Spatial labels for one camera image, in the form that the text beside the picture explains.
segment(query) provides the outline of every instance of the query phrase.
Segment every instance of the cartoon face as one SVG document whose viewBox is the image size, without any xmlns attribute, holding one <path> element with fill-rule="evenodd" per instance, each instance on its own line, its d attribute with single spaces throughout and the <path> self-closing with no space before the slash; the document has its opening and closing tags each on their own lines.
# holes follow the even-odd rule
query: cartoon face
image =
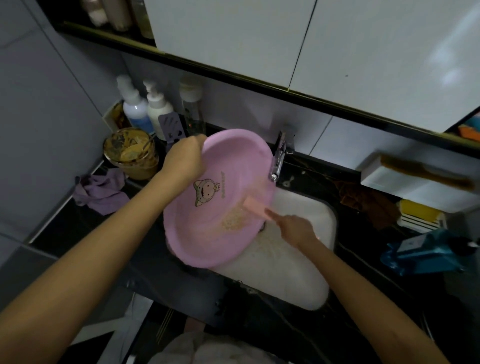
<svg viewBox="0 0 480 364">
<path fill-rule="evenodd" d="M 197 192 L 195 206 L 206 204 L 212 199 L 215 192 L 220 191 L 220 184 L 208 179 L 196 181 L 193 186 Z"/>
</svg>

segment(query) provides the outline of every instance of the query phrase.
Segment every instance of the person's right arm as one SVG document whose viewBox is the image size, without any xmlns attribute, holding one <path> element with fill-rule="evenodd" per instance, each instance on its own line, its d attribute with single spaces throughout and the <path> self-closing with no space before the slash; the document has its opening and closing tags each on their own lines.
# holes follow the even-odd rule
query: person's right arm
<svg viewBox="0 0 480 364">
<path fill-rule="evenodd" d="M 449 363 L 402 310 L 316 238 L 308 220 L 268 209 L 266 213 L 282 230 L 282 238 L 315 264 L 382 363 Z"/>
</svg>

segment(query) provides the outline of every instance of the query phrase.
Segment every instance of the pink basin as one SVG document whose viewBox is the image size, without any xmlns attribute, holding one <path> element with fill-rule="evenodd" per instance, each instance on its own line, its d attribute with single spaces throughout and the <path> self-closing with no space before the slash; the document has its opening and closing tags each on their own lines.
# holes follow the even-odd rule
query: pink basin
<svg viewBox="0 0 480 364">
<path fill-rule="evenodd" d="M 271 205 L 275 184 L 268 179 L 272 152 L 257 134 L 229 129 L 207 138 L 205 174 L 164 211 L 172 252 L 193 267 L 215 267 L 240 254 L 263 219 L 241 209 L 247 195 Z"/>
</svg>

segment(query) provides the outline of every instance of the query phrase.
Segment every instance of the brown cloth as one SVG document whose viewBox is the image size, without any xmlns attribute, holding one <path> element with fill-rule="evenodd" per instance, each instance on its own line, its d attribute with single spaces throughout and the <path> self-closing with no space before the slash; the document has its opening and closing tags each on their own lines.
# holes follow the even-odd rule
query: brown cloth
<svg viewBox="0 0 480 364">
<path fill-rule="evenodd" d="M 377 190 L 356 182 L 332 182 L 338 189 L 340 203 L 366 213 L 377 230 L 392 225 L 401 215 L 398 207 Z"/>
</svg>

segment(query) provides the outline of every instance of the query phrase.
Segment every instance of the purple cloth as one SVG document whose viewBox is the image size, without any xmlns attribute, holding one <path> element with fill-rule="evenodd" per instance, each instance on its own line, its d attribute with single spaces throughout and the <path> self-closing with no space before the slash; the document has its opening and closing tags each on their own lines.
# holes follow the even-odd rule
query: purple cloth
<svg viewBox="0 0 480 364">
<path fill-rule="evenodd" d="M 78 206 L 87 205 L 102 215 L 117 211 L 130 199 L 120 190 L 125 185 L 125 174 L 120 168 L 111 168 L 106 176 L 86 175 L 75 186 L 73 199 Z"/>
</svg>

